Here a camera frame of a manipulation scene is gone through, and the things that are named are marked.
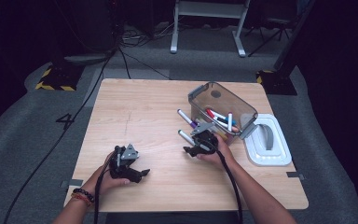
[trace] tripod leg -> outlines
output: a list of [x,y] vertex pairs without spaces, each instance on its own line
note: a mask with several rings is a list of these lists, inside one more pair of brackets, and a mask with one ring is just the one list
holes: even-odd
[[263,39],[263,42],[266,41],[266,39],[264,39],[263,31],[261,30],[261,27],[260,27],[260,35],[261,35],[261,38]]
[[247,36],[247,35],[249,35],[253,30],[254,30],[255,28],[254,27],[252,27],[252,29],[250,30],[250,31],[248,31],[248,33],[246,33],[246,35],[245,36]]
[[261,49],[263,46],[265,46],[273,37],[275,37],[277,34],[279,34],[281,31],[278,31],[277,33],[275,33],[274,35],[272,35],[269,39],[267,39],[266,41],[264,41],[264,43],[262,45],[260,45],[257,49],[255,49],[254,51],[252,51],[252,53],[249,54],[248,57],[251,57],[256,51],[258,51],[259,49]]
[[280,30],[279,31],[279,39],[278,39],[279,41],[281,41],[281,39],[282,39],[282,33],[283,33],[283,30]]
[[284,29],[284,33],[286,34],[286,37],[287,37],[288,39],[290,39],[290,38],[289,38],[289,35],[287,34],[286,29]]

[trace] marker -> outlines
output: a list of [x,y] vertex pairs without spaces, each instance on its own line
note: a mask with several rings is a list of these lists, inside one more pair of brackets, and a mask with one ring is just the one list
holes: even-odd
[[228,120],[227,119],[222,119],[222,118],[219,118],[219,117],[215,117],[217,120],[219,120],[220,122],[223,122],[225,124],[228,124]]
[[178,114],[188,123],[192,128],[197,127],[197,123],[191,120],[181,109],[178,109]]
[[[228,122],[228,118],[227,117],[225,117],[225,116],[223,116],[223,115],[221,115],[221,114],[219,114],[219,113],[216,113],[216,112],[214,112],[214,111],[212,111],[211,110],[211,113],[213,114],[213,115],[215,115],[216,117],[218,117],[218,118],[220,118],[220,119],[224,119],[226,122]],[[237,121],[235,121],[234,119],[232,120],[232,125],[236,125],[237,124]]]
[[228,127],[228,125],[227,125],[225,122],[222,122],[222,121],[217,120],[217,117],[214,117],[213,119],[214,119],[214,121],[216,121],[217,123],[221,124],[223,127],[225,127],[225,128]]
[[184,133],[182,130],[179,130],[178,133],[185,138],[185,140],[190,143],[192,146],[195,146],[196,144],[194,143],[193,139],[190,138],[186,133]]
[[215,115],[212,113],[211,109],[206,109],[206,113],[211,117],[211,119],[214,119]]
[[232,113],[231,112],[228,112],[228,130],[231,132],[232,130]]

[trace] clear plastic container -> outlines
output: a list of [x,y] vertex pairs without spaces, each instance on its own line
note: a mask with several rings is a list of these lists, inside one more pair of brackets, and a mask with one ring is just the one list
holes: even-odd
[[[255,127],[257,111],[217,82],[207,82],[197,87],[188,94],[188,101],[191,104],[191,119],[197,123],[213,122],[210,131],[222,136],[228,145],[238,137],[244,139]],[[231,131],[227,125],[229,112],[233,120]]]

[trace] wooden table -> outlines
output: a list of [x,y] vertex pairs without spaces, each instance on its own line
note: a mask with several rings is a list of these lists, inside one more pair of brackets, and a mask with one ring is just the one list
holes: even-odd
[[[187,94],[205,81],[105,79],[93,108],[73,179],[86,181],[115,146],[132,143],[140,158],[131,168],[150,169],[139,184],[114,189],[100,201],[101,212],[227,211],[237,210],[227,174],[210,163],[191,158],[178,130],[191,127],[177,114],[190,116]],[[272,109],[261,85],[219,82],[258,113]],[[230,146],[238,162],[287,209],[305,209],[308,200],[292,163],[258,167],[250,163],[244,143]],[[76,186],[70,186],[65,203]]]

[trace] metal stand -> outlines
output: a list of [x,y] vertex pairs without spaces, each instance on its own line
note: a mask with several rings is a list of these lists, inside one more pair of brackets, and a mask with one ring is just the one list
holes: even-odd
[[244,5],[231,5],[176,0],[171,53],[177,52],[179,15],[187,15],[240,19],[237,31],[233,31],[232,34],[240,57],[245,57],[246,53],[240,40],[240,34],[248,10],[248,3],[249,1],[246,1]]
[[252,51],[252,53],[250,53],[248,55],[248,57],[252,57],[252,55],[258,51],[259,49],[263,48],[263,46],[265,46],[272,38],[274,38],[276,35],[279,35],[279,40],[281,41],[281,37],[282,37],[282,33],[285,33],[286,34],[286,37],[289,39],[289,35],[287,34],[286,30],[285,29],[280,29],[279,31],[277,31],[274,35],[270,36],[267,40],[264,41],[264,36],[263,37],[263,44],[258,46],[257,49],[255,49],[254,51]]

